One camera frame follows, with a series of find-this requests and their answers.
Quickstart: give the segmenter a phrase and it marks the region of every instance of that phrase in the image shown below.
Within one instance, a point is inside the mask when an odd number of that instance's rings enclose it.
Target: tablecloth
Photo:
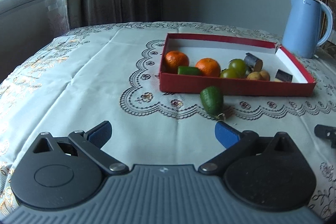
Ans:
[[[279,43],[261,30],[196,22],[89,26],[55,38],[0,85],[0,219],[17,208],[11,175],[36,136],[113,127],[102,150],[134,164],[201,163],[224,151],[199,95],[159,91],[167,33],[211,33]],[[225,96],[227,123],[260,136],[289,133],[317,178],[309,207],[322,218],[336,211],[335,150],[314,135],[336,126],[336,60],[322,50],[300,58],[317,85],[310,98]]]

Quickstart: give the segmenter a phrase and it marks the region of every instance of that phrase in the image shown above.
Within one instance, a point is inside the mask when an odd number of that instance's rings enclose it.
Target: cucumber piece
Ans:
[[[223,113],[224,99],[221,90],[216,86],[209,86],[200,93],[205,111],[212,117]]]
[[[178,75],[201,75],[201,71],[196,67],[179,66]]]

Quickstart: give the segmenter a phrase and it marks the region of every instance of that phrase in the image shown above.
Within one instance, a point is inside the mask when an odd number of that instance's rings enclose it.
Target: electric kettle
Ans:
[[[290,52],[312,58],[317,46],[325,43],[331,34],[333,16],[331,9],[319,0],[291,0],[290,11],[282,45]],[[322,11],[327,15],[327,30],[321,33]]]

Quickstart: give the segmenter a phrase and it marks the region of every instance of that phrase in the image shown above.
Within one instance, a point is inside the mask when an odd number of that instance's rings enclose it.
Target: red box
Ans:
[[[247,52],[263,60],[263,69],[271,81],[223,79],[219,77],[177,75],[165,72],[164,56],[179,50],[189,57],[190,66],[201,58],[213,58],[225,69],[230,60],[244,59]],[[278,69],[293,75],[291,83],[274,82]],[[160,64],[160,90],[173,93],[199,94],[208,86],[218,86],[224,95],[304,96],[312,95],[316,82],[303,65],[284,47],[276,50],[275,43],[209,34],[167,34]]]

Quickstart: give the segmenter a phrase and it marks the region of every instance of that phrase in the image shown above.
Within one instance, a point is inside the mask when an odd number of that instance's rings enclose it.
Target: green vegetable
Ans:
[[[196,67],[179,66],[177,69],[178,75],[201,75],[201,71]]]
[[[235,69],[225,69],[220,73],[220,78],[239,78],[238,72]]]
[[[200,93],[205,111],[212,117],[223,113],[224,99],[221,90],[216,86],[209,86]]]
[[[235,69],[240,77],[245,76],[247,65],[242,59],[234,59],[229,63],[229,69]]]

